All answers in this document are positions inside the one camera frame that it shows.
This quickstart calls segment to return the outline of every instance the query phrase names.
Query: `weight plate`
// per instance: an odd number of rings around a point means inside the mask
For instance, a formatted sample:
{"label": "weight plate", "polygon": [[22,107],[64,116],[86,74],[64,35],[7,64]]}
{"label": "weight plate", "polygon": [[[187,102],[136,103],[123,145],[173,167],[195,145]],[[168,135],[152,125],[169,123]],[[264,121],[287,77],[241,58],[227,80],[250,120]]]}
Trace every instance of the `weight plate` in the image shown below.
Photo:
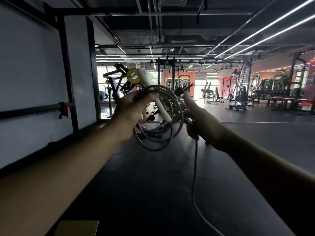
{"label": "weight plate", "polygon": [[140,83],[141,79],[139,77],[139,70],[136,68],[131,68],[126,74],[127,80],[132,84]]}

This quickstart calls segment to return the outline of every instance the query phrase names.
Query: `black rubber floor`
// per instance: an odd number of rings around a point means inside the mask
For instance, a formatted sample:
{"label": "black rubber floor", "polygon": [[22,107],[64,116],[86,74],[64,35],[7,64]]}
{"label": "black rubber floor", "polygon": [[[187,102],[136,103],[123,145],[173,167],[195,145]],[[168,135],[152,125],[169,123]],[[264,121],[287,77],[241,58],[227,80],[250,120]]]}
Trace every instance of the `black rubber floor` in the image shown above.
{"label": "black rubber floor", "polygon": [[[204,105],[221,121],[231,122],[224,124],[243,137],[315,173],[314,116],[271,111],[265,104],[244,112],[225,110],[226,103]],[[146,151],[131,139],[61,219],[100,220],[97,236],[219,235],[191,202],[194,148],[185,128],[161,152]],[[197,171],[195,201],[225,236],[293,235],[231,158],[203,140],[199,140]]]}

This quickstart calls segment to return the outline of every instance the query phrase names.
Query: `ceiling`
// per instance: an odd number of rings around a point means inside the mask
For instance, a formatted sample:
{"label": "ceiling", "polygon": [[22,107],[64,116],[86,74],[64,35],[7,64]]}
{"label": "ceiling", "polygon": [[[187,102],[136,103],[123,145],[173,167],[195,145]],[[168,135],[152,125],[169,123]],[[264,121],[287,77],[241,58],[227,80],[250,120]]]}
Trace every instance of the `ceiling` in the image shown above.
{"label": "ceiling", "polygon": [[[114,8],[115,12],[101,16],[119,41],[101,45],[98,61],[135,61],[147,69],[150,59],[169,56],[182,59],[184,69],[219,71],[239,64],[215,62],[210,67],[204,60],[214,58],[272,21],[307,0],[87,0],[92,7]],[[293,24],[315,14],[315,1],[275,23],[219,58],[227,58]],[[229,60],[266,59],[280,53],[315,44],[315,18],[289,31],[245,50]]]}

